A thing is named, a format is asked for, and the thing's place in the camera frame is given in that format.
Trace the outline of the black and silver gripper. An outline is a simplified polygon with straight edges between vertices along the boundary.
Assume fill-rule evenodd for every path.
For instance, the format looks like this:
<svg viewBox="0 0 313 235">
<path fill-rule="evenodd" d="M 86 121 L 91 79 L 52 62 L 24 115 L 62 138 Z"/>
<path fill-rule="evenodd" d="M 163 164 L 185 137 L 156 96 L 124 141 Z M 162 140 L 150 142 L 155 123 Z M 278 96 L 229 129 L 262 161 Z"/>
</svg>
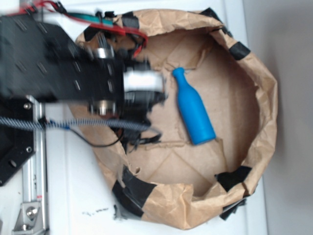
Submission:
<svg viewBox="0 0 313 235">
<path fill-rule="evenodd" d="M 125 48 L 117 51 L 117 57 L 124 62 L 124 114 L 146 115 L 157 104 L 167 99 L 164 76 L 154 70 L 147 56 L 137 60 Z"/>
</svg>

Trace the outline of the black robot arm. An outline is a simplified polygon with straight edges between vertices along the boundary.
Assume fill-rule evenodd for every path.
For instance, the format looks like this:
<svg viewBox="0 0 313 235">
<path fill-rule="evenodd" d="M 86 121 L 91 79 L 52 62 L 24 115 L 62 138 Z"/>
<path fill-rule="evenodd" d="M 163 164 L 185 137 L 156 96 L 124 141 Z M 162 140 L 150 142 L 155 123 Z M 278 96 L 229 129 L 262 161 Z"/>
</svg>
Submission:
<svg viewBox="0 0 313 235">
<path fill-rule="evenodd" d="M 93 114 L 146 113 L 166 99 L 163 76 L 148 61 L 115 52 L 103 33 L 76 44 L 58 25 L 29 15 L 0 19 L 0 95 L 86 103 Z"/>
</svg>

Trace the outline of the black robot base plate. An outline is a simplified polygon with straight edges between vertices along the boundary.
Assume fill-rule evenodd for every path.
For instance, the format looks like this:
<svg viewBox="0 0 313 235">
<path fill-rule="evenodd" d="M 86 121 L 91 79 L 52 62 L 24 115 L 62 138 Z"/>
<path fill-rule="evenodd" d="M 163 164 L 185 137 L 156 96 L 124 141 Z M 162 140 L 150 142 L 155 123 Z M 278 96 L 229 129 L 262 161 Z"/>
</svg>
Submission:
<svg viewBox="0 0 313 235">
<path fill-rule="evenodd" d="M 0 101 L 0 185 L 4 186 L 34 154 L 34 132 L 9 127 L 4 118 L 33 120 L 33 103 L 26 98 Z"/>
</svg>

